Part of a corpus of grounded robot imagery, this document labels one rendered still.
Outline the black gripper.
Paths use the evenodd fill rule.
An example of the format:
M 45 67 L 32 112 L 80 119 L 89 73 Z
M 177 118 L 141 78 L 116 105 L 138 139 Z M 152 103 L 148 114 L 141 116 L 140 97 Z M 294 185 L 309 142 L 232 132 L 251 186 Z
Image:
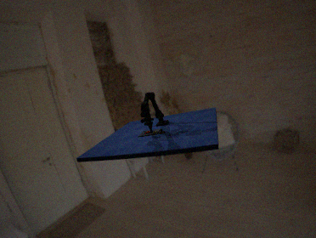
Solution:
M 150 128 L 150 130 L 151 130 L 152 124 L 153 124 L 152 121 L 154 121 L 154 118 L 151 118 L 151 115 L 148 115 L 148 116 L 146 116 L 145 118 L 146 118 L 146 121 L 147 121 L 147 122 L 145 122 L 144 125 L 145 125 L 145 126 L 147 125 L 147 126 Z

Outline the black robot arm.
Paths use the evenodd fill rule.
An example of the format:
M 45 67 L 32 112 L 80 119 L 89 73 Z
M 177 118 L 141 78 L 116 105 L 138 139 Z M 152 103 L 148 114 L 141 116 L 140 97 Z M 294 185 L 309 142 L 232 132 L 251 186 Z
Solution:
M 161 110 L 159 110 L 157 103 L 155 102 L 155 93 L 146 93 L 144 97 L 144 102 L 141 104 L 141 117 L 144 117 L 144 119 L 141 120 L 142 123 L 147 122 L 146 121 L 146 116 L 150 115 L 150 109 L 149 109 L 149 100 L 151 100 L 152 105 L 154 106 L 155 109 L 155 117 L 156 119 L 158 118 L 159 123 L 163 123 L 163 113 Z

